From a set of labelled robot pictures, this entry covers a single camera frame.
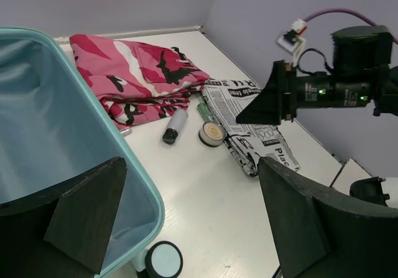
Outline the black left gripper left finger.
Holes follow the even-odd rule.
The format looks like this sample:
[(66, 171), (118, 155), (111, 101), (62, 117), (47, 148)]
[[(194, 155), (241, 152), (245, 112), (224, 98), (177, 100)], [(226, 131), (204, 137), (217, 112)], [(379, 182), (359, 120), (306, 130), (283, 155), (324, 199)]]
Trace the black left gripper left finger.
[(1, 277), (101, 272), (127, 174), (121, 157), (1, 204)]

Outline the green lipstick tube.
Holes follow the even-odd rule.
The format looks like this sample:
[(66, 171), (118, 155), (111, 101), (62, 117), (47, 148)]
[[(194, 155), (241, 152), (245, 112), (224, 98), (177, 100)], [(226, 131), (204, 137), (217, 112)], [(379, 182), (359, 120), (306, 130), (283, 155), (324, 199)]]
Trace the green lipstick tube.
[(204, 120), (204, 122), (213, 122), (214, 118), (212, 116), (211, 111), (208, 109), (205, 103), (199, 103), (197, 105), (197, 111), (199, 112), (200, 116)]

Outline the light blue hard suitcase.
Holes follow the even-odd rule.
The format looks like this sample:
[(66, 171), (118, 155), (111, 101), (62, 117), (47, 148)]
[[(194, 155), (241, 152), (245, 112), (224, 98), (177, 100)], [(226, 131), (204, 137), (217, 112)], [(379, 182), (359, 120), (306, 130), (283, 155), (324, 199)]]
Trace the light blue hard suitcase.
[(48, 35), (1, 28), (1, 204), (114, 157), (127, 174), (101, 272), (131, 262), (138, 277), (178, 277), (179, 248), (158, 241), (165, 208), (146, 170), (72, 61)]

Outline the newspaper print pouch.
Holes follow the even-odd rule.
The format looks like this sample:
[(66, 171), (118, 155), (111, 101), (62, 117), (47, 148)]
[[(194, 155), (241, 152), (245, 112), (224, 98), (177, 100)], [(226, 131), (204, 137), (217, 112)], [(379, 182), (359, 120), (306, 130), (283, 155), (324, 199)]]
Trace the newspaper print pouch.
[(215, 79), (201, 91), (208, 109), (227, 133), (224, 144), (246, 174), (258, 176), (261, 157), (272, 157), (297, 172), (300, 164), (278, 127), (236, 122), (236, 116), (260, 92), (261, 87), (252, 80)]

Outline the pink camouflage garment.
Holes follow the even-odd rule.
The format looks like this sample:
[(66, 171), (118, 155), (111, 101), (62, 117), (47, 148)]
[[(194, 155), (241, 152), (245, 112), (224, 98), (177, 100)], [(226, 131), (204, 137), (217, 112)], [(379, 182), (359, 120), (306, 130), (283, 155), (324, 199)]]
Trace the pink camouflage garment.
[(69, 41), (76, 69), (118, 129), (187, 109), (210, 80), (177, 47), (86, 34)]

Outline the grey tube black cap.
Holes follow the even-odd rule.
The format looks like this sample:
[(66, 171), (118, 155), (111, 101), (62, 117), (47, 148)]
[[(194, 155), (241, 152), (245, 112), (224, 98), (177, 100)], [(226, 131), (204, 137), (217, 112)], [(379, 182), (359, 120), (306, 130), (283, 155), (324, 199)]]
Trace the grey tube black cap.
[(184, 109), (177, 109), (174, 112), (173, 116), (170, 118), (167, 127), (165, 128), (162, 140), (168, 145), (175, 144), (187, 119), (188, 119), (187, 111)]

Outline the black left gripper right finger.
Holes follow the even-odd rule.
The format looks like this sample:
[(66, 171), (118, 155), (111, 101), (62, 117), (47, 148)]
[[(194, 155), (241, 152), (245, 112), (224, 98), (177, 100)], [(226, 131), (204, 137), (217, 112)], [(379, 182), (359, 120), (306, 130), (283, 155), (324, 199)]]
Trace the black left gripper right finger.
[(263, 157), (259, 181), (283, 277), (397, 277), (397, 209)]

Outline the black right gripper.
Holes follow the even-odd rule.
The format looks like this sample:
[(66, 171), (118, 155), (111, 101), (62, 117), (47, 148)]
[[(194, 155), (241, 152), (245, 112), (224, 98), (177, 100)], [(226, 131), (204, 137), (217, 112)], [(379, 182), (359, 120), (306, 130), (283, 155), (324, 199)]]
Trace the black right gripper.
[(331, 35), (333, 60), (323, 71), (307, 71), (297, 60), (285, 71), (275, 61), (262, 91), (236, 116), (238, 124), (280, 125), (298, 109), (362, 108), (374, 116), (397, 115), (397, 67), (391, 66), (394, 39), (384, 25), (355, 26)]

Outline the round powder compact jar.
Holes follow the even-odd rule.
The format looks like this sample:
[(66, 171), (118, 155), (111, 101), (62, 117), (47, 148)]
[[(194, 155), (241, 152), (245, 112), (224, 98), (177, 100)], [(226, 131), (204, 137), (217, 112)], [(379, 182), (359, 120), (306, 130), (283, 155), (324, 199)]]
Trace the round powder compact jar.
[(211, 121), (203, 123), (198, 132), (198, 137), (208, 147), (220, 146), (226, 138), (224, 129)]

